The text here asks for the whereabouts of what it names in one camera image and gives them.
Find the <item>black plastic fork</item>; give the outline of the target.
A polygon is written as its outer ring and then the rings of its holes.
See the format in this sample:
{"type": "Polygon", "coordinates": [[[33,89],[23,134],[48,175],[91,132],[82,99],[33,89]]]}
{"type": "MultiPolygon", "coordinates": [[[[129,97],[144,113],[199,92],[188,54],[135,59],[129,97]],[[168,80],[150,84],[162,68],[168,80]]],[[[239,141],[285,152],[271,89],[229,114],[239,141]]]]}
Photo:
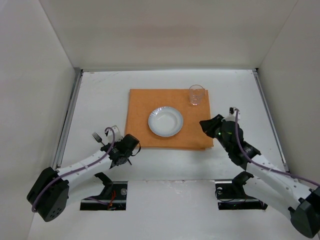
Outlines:
{"type": "Polygon", "coordinates": [[[92,137],[99,143],[102,144],[102,146],[105,146],[105,144],[103,143],[103,139],[96,133],[92,133],[92,137]]]}

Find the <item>clear drinking glass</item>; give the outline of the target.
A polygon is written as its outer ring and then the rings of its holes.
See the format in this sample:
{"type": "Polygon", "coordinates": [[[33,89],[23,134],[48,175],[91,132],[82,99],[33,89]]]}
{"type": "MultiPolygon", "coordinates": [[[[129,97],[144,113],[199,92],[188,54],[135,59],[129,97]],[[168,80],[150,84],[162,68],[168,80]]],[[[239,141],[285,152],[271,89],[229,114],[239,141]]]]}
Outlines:
{"type": "Polygon", "coordinates": [[[189,101],[193,106],[199,105],[205,95],[206,90],[201,85],[194,84],[189,87],[189,101]]]}

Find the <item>white ceramic bowl plate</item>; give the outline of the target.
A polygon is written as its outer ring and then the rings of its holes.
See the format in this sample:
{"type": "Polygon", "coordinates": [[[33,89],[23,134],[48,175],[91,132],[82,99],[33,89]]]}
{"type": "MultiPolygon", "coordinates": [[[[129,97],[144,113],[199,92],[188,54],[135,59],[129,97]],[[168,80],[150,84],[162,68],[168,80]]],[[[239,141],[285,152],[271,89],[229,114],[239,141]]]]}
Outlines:
{"type": "Polygon", "coordinates": [[[170,106],[158,107],[148,117],[150,130],[159,137],[169,138],[180,132],[184,124],[182,114],[170,106]]]}

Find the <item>orange cloth placemat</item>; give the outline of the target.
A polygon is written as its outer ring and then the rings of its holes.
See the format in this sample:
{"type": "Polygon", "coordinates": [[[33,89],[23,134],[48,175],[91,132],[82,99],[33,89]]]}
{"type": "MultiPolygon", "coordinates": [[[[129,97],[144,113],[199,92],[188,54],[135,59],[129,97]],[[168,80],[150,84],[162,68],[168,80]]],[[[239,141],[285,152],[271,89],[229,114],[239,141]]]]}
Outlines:
{"type": "Polygon", "coordinates": [[[188,89],[131,89],[125,133],[143,148],[204,150],[214,143],[200,121],[210,118],[208,90],[200,104],[193,105],[188,89]]]}

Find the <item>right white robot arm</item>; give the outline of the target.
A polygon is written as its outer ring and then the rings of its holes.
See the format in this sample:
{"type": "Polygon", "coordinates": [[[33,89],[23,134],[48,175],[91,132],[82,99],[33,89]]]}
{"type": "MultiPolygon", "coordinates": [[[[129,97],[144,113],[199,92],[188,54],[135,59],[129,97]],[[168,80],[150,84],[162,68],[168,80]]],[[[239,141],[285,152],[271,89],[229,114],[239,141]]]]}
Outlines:
{"type": "Polygon", "coordinates": [[[236,115],[218,114],[199,122],[202,131],[217,139],[229,159],[243,169],[232,182],[249,197],[256,198],[283,214],[293,227],[312,239],[320,231],[320,189],[311,189],[269,162],[244,141],[236,115]]]}

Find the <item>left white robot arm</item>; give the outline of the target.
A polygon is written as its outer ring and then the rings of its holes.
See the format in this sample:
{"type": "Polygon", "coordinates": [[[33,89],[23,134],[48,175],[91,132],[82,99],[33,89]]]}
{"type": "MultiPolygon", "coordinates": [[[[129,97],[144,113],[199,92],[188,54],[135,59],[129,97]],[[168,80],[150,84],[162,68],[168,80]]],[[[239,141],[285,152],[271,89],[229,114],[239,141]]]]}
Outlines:
{"type": "Polygon", "coordinates": [[[127,134],[73,165],[58,170],[45,168],[26,197],[32,212],[50,222],[72,201],[97,201],[101,196],[110,196],[114,183],[106,175],[107,171],[127,163],[130,157],[135,156],[135,148],[141,148],[140,141],[127,134]]]}

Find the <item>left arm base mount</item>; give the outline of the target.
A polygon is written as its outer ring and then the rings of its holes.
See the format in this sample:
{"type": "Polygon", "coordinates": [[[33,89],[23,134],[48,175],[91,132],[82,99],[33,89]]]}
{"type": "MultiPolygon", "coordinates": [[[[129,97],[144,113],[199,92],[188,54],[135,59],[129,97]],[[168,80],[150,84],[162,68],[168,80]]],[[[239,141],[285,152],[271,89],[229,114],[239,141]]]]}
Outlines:
{"type": "Polygon", "coordinates": [[[90,196],[80,202],[80,211],[125,211],[127,208],[127,181],[112,181],[104,173],[94,175],[102,180],[104,188],[99,195],[90,196]]]}

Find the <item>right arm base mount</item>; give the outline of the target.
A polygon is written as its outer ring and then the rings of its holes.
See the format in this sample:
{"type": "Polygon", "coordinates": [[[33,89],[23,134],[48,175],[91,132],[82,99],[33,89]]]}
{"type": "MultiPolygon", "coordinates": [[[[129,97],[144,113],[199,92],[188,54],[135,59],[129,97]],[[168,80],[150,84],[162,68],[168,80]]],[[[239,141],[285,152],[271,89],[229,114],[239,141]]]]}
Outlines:
{"type": "Polygon", "coordinates": [[[266,210],[268,205],[245,193],[243,186],[253,178],[251,173],[243,171],[233,179],[215,181],[217,206],[222,210],[266,210]]]}

